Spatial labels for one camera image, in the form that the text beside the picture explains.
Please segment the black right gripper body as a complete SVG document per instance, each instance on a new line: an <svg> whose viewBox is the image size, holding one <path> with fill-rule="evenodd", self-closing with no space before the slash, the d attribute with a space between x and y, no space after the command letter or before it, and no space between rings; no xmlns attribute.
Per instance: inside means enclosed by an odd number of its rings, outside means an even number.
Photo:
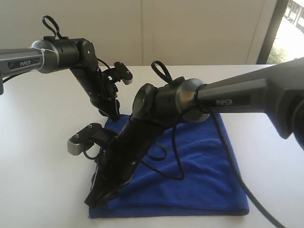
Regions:
<svg viewBox="0 0 304 228"><path fill-rule="evenodd" d="M97 170L93 190L118 190L130 182L131 177L152 144L147 137L114 137L98 140L101 154L97 160Z"/></svg>

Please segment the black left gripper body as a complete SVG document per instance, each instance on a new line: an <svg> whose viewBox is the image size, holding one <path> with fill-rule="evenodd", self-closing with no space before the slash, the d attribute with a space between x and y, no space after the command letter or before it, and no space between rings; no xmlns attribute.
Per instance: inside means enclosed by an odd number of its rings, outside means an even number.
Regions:
<svg viewBox="0 0 304 228"><path fill-rule="evenodd" d="M108 80L91 80L89 82L89 97L92 105L98 109L102 101L115 101L117 88Z"/></svg>

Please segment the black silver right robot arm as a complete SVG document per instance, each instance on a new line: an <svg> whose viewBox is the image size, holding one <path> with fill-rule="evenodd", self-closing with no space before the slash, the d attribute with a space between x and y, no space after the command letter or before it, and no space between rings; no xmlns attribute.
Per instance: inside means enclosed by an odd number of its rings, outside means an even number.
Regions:
<svg viewBox="0 0 304 228"><path fill-rule="evenodd" d="M279 135L304 143L304 60L298 58L211 84L198 79L143 85L119 133L102 128L97 173L85 204L97 207L126 184L156 138L184 121L200 123L216 113L265 113Z"/></svg>

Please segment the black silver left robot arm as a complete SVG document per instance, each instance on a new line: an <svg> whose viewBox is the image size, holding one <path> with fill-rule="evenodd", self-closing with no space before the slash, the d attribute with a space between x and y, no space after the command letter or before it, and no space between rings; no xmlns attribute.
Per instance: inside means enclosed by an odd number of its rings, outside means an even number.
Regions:
<svg viewBox="0 0 304 228"><path fill-rule="evenodd" d="M3 85L34 70L49 74L69 69L99 113L113 121L119 120L120 103L115 83L121 80L118 69L123 64L115 62L113 68L102 71L98 65L101 59L96 57L93 43L84 38L62 36L58 24L49 15L43 16L42 23L53 32L53 36L33 42L30 48L0 51L0 83Z"/></svg>

